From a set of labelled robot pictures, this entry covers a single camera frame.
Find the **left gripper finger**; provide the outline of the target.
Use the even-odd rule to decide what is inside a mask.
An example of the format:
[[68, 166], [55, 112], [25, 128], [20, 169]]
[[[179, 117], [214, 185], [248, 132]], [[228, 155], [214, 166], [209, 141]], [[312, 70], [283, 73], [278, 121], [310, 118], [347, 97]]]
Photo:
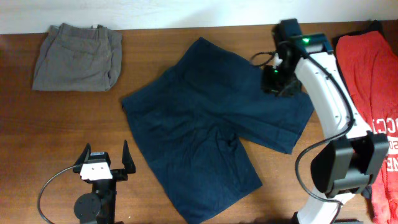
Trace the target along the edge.
[[123, 144], [123, 154], [122, 154], [122, 164], [125, 170], [135, 170], [136, 166], [131, 157], [131, 153], [129, 151], [129, 146], [126, 140], [124, 140]]
[[80, 154], [79, 158], [76, 160], [75, 166], [83, 164], [85, 161], [87, 161], [90, 154], [91, 154], [91, 146], [89, 143], [87, 143], [83, 152]]

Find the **navy blue shorts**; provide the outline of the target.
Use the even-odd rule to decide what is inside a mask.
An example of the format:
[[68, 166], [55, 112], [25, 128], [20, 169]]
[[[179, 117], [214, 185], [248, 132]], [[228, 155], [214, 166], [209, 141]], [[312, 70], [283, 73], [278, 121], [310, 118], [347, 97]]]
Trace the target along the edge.
[[290, 154], [314, 107], [303, 92], [261, 90], [262, 70], [204, 38], [122, 100], [134, 140], [173, 206], [201, 223], [262, 182], [241, 143]]

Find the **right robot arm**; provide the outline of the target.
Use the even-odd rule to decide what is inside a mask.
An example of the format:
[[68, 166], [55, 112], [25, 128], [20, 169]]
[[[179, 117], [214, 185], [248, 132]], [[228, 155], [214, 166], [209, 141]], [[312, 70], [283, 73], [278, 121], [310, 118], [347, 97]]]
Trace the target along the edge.
[[264, 69], [263, 90], [284, 96], [301, 83], [325, 137], [295, 161], [295, 175], [309, 198], [292, 223], [335, 223], [345, 203], [375, 182], [389, 150], [387, 136], [374, 134], [356, 109], [324, 34], [273, 31], [272, 37], [273, 66]]

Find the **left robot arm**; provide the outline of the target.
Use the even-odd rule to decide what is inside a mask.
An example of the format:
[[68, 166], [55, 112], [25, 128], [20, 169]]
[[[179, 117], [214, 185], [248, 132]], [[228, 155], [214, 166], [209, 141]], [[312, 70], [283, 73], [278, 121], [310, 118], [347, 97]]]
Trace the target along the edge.
[[73, 172], [90, 184], [90, 193], [81, 195], [75, 202], [74, 214], [80, 223], [114, 223], [116, 186], [136, 172], [127, 141], [123, 144], [122, 169], [112, 169], [107, 152], [92, 152], [87, 144], [75, 162]]

